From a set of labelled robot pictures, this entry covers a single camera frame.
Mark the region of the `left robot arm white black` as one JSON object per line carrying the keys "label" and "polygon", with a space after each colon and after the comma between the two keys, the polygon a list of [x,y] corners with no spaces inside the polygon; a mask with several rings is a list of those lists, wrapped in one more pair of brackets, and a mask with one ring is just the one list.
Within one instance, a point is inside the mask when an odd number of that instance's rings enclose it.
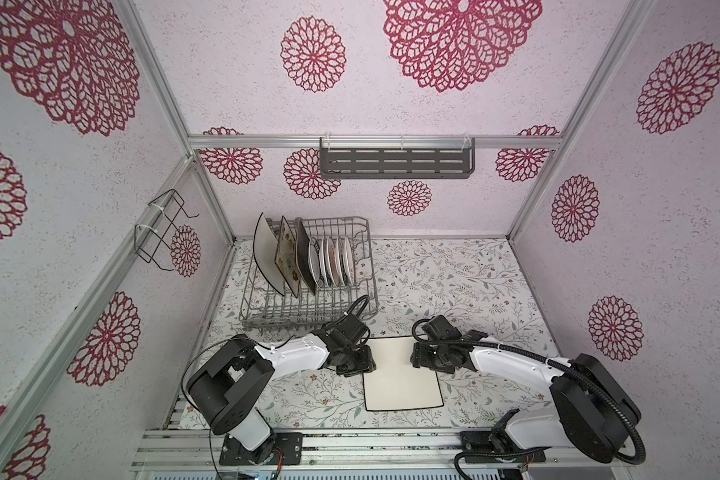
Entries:
{"label": "left robot arm white black", "polygon": [[260,344],[245,334],[221,342],[191,376],[182,394],[214,435],[228,435],[261,463],[276,435],[256,404],[271,380],[302,371],[328,369],[349,378],[375,370],[370,329],[347,313],[302,337]]}

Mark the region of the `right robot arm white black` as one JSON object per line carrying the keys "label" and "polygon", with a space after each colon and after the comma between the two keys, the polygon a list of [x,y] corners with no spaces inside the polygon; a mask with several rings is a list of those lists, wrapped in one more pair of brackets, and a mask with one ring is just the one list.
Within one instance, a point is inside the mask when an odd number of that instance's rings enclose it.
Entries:
{"label": "right robot arm white black", "polygon": [[645,462],[647,449],[637,430],[642,414],[597,358],[546,357],[481,331],[461,333],[442,315],[416,321],[411,334],[416,368],[496,375],[544,398],[538,409],[505,414],[492,427],[486,446],[468,449],[468,456],[529,461],[550,449],[575,448],[604,464]]}

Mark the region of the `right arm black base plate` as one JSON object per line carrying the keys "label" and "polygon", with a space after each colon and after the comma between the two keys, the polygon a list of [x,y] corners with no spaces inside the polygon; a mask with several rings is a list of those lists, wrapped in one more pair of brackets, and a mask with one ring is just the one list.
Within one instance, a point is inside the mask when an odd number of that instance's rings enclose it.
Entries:
{"label": "right arm black base plate", "polygon": [[545,447],[518,447],[503,431],[464,431],[460,441],[462,450],[455,457],[458,462],[530,464],[546,460]]}

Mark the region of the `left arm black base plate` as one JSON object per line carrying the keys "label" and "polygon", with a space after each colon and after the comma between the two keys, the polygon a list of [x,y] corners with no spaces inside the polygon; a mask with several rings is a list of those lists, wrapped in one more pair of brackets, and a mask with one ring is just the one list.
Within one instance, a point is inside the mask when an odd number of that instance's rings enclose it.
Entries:
{"label": "left arm black base plate", "polygon": [[228,434],[222,446],[222,466],[291,466],[301,463],[304,435],[299,432],[272,433],[262,445],[247,450]]}

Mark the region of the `white square plate black rim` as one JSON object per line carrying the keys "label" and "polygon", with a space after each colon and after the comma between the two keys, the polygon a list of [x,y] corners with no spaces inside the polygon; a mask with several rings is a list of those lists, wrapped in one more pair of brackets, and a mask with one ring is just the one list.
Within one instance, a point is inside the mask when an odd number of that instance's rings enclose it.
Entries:
{"label": "white square plate black rim", "polygon": [[368,341],[376,369],[363,375],[367,411],[424,410],[444,405],[436,373],[412,365],[415,344],[410,336]]}

